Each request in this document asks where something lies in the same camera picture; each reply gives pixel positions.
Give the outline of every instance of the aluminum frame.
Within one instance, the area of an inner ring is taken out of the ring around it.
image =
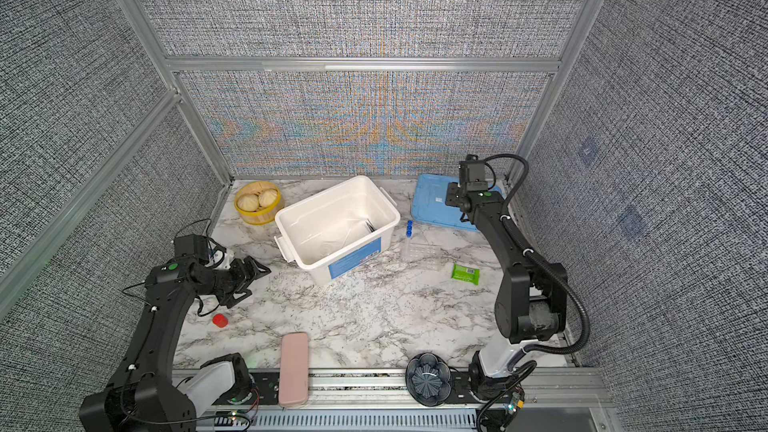
[[[219,217],[221,216],[221,211],[224,210],[226,199],[230,196],[230,190],[232,190],[232,184],[226,184],[221,188],[221,190],[219,190],[219,195],[216,198],[216,206],[210,213],[210,223],[208,224],[208,226],[210,226],[210,234],[214,233],[216,224],[218,223]]]
[[[13,308],[19,297],[38,276],[43,267],[66,242],[70,234],[80,224],[110,187],[122,169],[134,158],[137,150],[144,144],[154,128],[165,118],[168,111],[180,100],[175,90],[168,90],[154,104],[152,109],[126,135],[120,144],[101,163],[100,167],[85,181],[80,189],[62,207],[45,230],[11,267],[0,275],[0,320]]]
[[[344,176],[235,176],[233,180],[347,180],[358,174]],[[371,180],[396,178],[398,180],[417,179],[418,176],[368,176]]]
[[[560,59],[512,57],[243,57],[243,56],[167,56],[173,72],[185,70],[254,70],[271,72],[327,71],[451,71],[451,72],[547,72],[560,70]]]
[[[251,369],[251,372],[279,372],[279,369]],[[174,384],[195,375],[195,369],[174,369]],[[404,368],[310,369],[310,401],[303,409],[410,409],[423,408],[414,401],[405,385]],[[537,368],[523,381],[526,408],[613,408],[600,369]],[[263,405],[280,409],[278,405]],[[441,408],[476,408],[479,404],[444,404]],[[232,410],[212,406],[209,410]]]
[[[226,159],[221,150],[219,150],[210,130],[206,127],[203,117],[194,106],[184,85],[178,81],[176,75],[168,67],[165,59],[165,48],[160,42],[160,38],[152,27],[152,23],[146,12],[144,12],[141,3],[139,0],[116,1],[128,22],[134,28],[134,32],[138,36],[141,45],[144,46],[144,50],[146,50],[147,55],[154,64],[154,68],[158,71],[168,90],[177,90],[181,94],[181,114],[191,130],[192,136],[197,141],[197,145],[205,154],[210,167],[216,173],[216,177],[222,185],[229,184],[232,180],[232,174],[230,173],[229,166],[226,164]]]
[[[623,429],[621,428],[621,422],[615,407],[592,407],[589,409],[589,412],[598,432],[622,432]]]
[[[525,158],[528,158],[531,154],[531,150],[533,150],[536,141],[542,134],[544,124],[549,118],[549,114],[552,113],[552,109],[560,96],[560,92],[568,81],[568,74],[573,69],[579,53],[581,53],[581,47],[584,46],[584,42],[586,41],[590,30],[592,30],[592,25],[598,18],[598,13],[603,6],[603,2],[605,2],[605,0],[584,0],[582,3],[581,10],[576,17],[576,21],[571,28],[568,40],[563,47],[563,53],[561,55],[562,65],[560,70],[552,76],[544,88],[542,99],[520,138],[520,142],[518,143],[515,152],[516,154]],[[508,183],[513,183],[521,171],[522,166],[513,163],[507,172],[509,176]]]

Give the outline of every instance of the red wire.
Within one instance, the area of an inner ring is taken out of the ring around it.
[[[256,408],[256,412],[254,413],[254,417],[255,417],[256,414],[259,413],[259,396],[261,395],[261,392],[259,392],[259,388],[258,387],[255,387],[255,388],[251,389],[251,391],[252,392],[256,392],[256,402],[254,402],[254,405],[250,406],[250,408],[248,409],[246,414],[248,414],[248,412],[251,412],[254,409],[254,407],[255,407]]]

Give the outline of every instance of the metal rail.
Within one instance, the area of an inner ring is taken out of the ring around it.
[[[448,72],[548,72],[560,69],[559,59],[513,57],[225,57],[168,56],[168,67],[184,70],[255,70],[272,72],[324,72],[334,70],[412,70]]]
[[[252,369],[252,372],[278,372]],[[311,369],[310,401],[303,409],[417,409],[424,408],[408,393],[405,369]],[[176,384],[195,375],[195,369],[174,370]],[[612,408],[608,390],[597,368],[538,368],[523,381],[526,408]],[[466,404],[444,404],[441,408],[476,408]],[[280,406],[265,405],[264,409]],[[232,410],[213,406],[211,410]]]
[[[219,146],[216,144],[214,134],[211,133],[205,120],[203,120],[203,115],[200,114],[200,111],[194,104],[192,96],[187,91],[187,87],[178,79],[177,74],[174,74],[174,77],[177,79],[176,87],[179,94],[181,94],[179,109],[184,116],[187,126],[192,131],[192,135],[195,139],[197,139],[197,145],[200,146],[200,150],[203,151],[203,154],[208,159],[210,167],[216,173],[221,184],[223,186],[230,185],[232,183],[232,172],[230,171],[229,165],[226,163],[224,154],[221,153],[221,149],[219,149]]]

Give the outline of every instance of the box handle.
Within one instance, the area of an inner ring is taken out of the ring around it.
[[[393,206],[395,206],[395,207],[397,207],[397,202],[395,202],[395,200],[394,200],[394,199],[392,199],[392,197],[389,195],[389,193],[388,193],[386,190],[384,190],[384,188],[383,188],[383,187],[379,187],[379,189],[380,189],[382,192],[384,192],[384,196],[385,196],[385,197],[387,197],[387,198],[389,199],[389,201],[392,203],[392,205],[393,205]]]
[[[280,253],[283,254],[283,258],[286,260],[286,262],[293,262],[293,254],[290,253],[290,248],[288,247],[286,240],[283,238],[283,235],[275,235],[275,242],[277,242],[277,248],[280,249]]]

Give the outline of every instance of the green package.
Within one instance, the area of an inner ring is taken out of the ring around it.
[[[480,282],[480,269],[469,268],[464,265],[454,264],[452,278],[456,280],[471,282],[477,285]]]

